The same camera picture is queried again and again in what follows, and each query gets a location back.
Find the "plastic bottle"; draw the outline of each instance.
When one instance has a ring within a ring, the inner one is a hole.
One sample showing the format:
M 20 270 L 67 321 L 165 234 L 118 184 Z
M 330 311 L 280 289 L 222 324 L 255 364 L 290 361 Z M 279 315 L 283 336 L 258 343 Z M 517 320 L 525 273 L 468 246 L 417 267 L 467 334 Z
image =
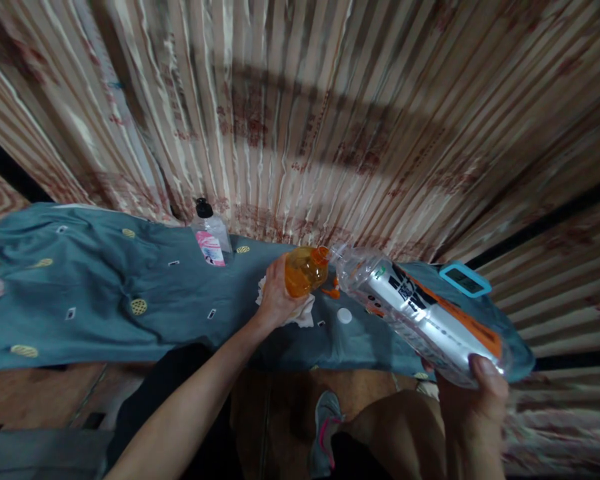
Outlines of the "plastic bottle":
M 195 211 L 198 218 L 191 224 L 196 231 L 200 250 L 207 263 L 216 267 L 224 267 L 233 258 L 231 238 L 222 218 L 213 214 L 213 209 L 207 200 L 198 198 Z
M 498 334 L 407 274 L 380 250 L 336 245 L 330 262 L 340 288 L 386 321 L 450 382 L 477 388 L 469 356 L 482 355 L 506 376 L 511 352 Z
M 298 247 L 289 252 L 285 264 L 285 284 L 294 298 L 316 290 L 329 275 L 329 249 Z

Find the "wooden floor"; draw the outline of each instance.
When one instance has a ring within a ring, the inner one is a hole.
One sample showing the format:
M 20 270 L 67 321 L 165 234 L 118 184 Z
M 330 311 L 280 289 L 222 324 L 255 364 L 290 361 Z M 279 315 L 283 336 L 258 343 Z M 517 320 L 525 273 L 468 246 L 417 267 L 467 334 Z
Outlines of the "wooden floor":
M 0 372 L 0 429 L 114 429 L 120 404 L 151 368 L 146 363 L 84 363 L 65 371 Z M 232 392 L 231 422 L 246 480 L 308 479 L 315 402 L 330 389 L 352 418 L 416 380 L 371 370 L 301 373 L 245 370 Z

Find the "hand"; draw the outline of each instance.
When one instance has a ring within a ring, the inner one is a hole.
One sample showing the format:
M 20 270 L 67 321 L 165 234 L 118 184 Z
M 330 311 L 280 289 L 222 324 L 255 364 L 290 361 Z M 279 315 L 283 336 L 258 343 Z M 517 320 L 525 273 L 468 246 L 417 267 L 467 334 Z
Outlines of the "hand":
M 479 439 L 499 449 L 501 428 L 507 415 L 509 384 L 490 360 L 472 355 L 469 364 L 478 390 L 458 387 L 436 374 L 445 430 L 447 434 Z M 431 369 L 425 361 L 423 365 Z
M 286 260 L 287 254 L 285 253 L 267 268 L 267 282 L 263 288 L 262 304 L 260 304 L 260 308 L 258 308 L 258 312 L 253 318 L 253 321 L 268 328 L 269 331 L 273 331 L 282 325 L 294 310 L 302 306 L 308 296 L 305 295 L 295 299 L 287 292 L 285 284 Z

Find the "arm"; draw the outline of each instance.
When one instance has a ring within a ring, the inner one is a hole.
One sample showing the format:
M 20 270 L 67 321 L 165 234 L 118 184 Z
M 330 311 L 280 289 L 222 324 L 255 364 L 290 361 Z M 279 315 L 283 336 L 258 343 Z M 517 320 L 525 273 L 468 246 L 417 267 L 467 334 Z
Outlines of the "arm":
M 501 428 L 509 385 L 486 358 L 470 358 L 478 390 L 437 375 L 445 424 L 448 480 L 504 480 Z
M 267 269 L 267 287 L 255 316 L 150 416 L 105 480 L 180 477 L 253 352 L 306 300 L 287 293 L 285 257 Z

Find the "pink label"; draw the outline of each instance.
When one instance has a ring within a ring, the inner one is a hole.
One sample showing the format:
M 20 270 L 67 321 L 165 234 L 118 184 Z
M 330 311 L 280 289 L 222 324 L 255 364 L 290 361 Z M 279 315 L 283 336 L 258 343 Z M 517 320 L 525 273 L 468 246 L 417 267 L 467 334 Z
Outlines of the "pink label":
M 216 267 L 224 267 L 225 260 L 222 257 L 222 250 L 220 249 L 220 242 L 216 237 L 206 231 L 199 231 L 195 234 L 195 239 L 198 240 L 200 250 L 205 256 L 205 261 Z

